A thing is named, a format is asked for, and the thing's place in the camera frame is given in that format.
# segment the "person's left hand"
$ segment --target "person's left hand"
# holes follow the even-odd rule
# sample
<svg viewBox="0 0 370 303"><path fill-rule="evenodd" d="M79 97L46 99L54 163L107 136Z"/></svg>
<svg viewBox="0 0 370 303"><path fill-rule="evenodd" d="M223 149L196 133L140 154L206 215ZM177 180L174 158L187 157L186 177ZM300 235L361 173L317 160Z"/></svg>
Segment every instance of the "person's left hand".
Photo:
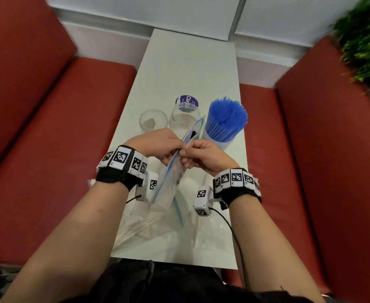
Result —
<svg viewBox="0 0 370 303"><path fill-rule="evenodd" d="M146 157L155 156L167 165L177 149L184 149L185 144L169 128L147 132L135 136L125 145L136 149Z"/></svg>

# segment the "bundle of blue straws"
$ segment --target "bundle of blue straws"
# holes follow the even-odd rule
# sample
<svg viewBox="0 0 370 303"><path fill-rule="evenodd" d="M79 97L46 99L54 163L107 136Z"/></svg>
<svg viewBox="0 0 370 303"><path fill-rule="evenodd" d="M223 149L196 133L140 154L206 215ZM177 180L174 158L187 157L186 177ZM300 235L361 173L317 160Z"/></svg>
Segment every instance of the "bundle of blue straws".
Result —
<svg viewBox="0 0 370 303"><path fill-rule="evenodd" d="M205 130L211 139L218 142L229 142L247 122L247 111L240 102L224 97L210 104Z"/></svg>

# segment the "person's right hand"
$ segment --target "person's right hand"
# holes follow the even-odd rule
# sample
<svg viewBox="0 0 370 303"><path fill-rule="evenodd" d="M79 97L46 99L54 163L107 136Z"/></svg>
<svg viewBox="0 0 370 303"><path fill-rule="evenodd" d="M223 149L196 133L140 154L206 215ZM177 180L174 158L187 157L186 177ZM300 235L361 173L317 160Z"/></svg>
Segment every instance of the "person's right hand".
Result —
<svg viewBox="0 0 370 303"><path fill-rule="evenodd" d="M197 139L179 151L185 168L202 168L212 176L239 165L212 141Z"/></svg>

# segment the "red backrest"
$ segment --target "red backrest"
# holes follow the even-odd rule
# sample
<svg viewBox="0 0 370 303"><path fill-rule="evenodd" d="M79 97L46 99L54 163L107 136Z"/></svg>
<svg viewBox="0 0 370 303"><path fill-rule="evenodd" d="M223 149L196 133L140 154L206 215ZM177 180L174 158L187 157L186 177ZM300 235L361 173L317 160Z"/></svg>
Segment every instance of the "red backrest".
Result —
<svg viewBox="0 0 370 303"><path fill-rule="evenodd" d="M75 52L45 0L0 0L0 155Z"/></svg>
<svg viewBox="0 0 370 303"><path fill-rule="evenodd" d="M322 39L277 83L331 291L370 302L370 96Z"/></svg>

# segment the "green plant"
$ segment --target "green plant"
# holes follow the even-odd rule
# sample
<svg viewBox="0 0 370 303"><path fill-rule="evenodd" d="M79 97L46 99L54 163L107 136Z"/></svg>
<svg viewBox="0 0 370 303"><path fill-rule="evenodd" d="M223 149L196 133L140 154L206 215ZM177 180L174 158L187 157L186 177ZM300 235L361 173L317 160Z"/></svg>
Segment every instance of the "green plant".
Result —
<svg viewBox="0 0 370 303"><path fill-rule="evenodd" d="M370 87L370 0L361 0L333 26L343 60L354 66L354 81Z"/></svg>

